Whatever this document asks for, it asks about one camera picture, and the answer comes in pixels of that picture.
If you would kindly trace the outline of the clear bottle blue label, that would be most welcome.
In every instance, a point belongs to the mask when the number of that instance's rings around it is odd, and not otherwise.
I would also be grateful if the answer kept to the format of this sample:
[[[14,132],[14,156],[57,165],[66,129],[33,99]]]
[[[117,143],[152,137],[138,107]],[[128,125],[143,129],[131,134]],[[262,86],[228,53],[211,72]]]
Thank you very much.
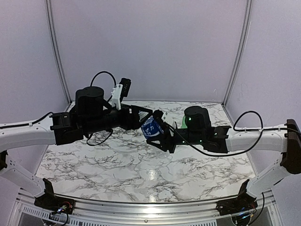
[[[144,124],[141,126],[141,130],[144,137],[148,141],[159,140],[160,136],[163,134],[163,129],[153,116],[151,116],[144,122]]]

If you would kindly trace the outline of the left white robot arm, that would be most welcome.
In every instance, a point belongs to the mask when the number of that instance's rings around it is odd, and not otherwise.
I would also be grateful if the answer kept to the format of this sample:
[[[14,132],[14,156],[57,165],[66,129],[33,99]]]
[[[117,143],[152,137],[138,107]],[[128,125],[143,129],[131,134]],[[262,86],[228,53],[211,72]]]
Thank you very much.
[[[54,210],[59,198],[54,195],[50,182],[38,178],[9,158],[9,149],[33,145],[66,145],[89,135],[120,127],[139,129],[151,116],[151,109],[123,105],[128,94],[122,84],[112,91],[112,102],[104,99],[104,90],[91,86],[76,91],[75,106],[69,112],[47,113],[41,119],[0,128],[0,175],[28,191],[36,199]]]

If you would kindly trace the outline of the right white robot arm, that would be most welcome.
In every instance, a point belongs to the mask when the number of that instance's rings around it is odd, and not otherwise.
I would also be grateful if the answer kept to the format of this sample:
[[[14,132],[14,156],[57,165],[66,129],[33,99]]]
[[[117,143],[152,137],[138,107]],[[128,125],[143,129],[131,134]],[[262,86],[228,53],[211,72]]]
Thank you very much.
[[[301,132],[295,120],[258,128],[211,125],[209,112],[200,106],[184,110],[184,127],[178,128],[167,113],[156,110],[141,126],[148,144],[174,153],[176,146],[188,145],[208,157],[231,157],[252,150],[277,151],[280,158],[257,177],[244,182],[233,207],[243,211],[258,195],[289,175],[301,172]]]

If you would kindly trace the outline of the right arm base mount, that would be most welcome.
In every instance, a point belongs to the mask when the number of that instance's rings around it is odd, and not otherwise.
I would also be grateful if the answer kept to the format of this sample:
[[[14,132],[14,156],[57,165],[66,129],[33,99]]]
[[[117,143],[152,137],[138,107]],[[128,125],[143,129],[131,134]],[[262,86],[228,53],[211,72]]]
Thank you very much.
[[[258,207],[256,198],[247,194],[247,185],[249,181],[250,180],[248,179],[241,185],[236,198],[225,199],[217,202],[216,210],[221,216],[244,212]]]

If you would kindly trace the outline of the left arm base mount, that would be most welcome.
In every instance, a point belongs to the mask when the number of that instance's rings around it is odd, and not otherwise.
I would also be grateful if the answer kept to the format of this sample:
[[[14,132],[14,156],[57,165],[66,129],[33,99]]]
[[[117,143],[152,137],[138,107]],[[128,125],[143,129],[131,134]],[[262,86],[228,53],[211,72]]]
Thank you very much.
[[[34,196],[34,205],[53,212],[59,212],[59,209],[62,209],[61,211],[72,214],[75,201],[55,195],[52,183],[45,178],[42,181],[42,193]]]

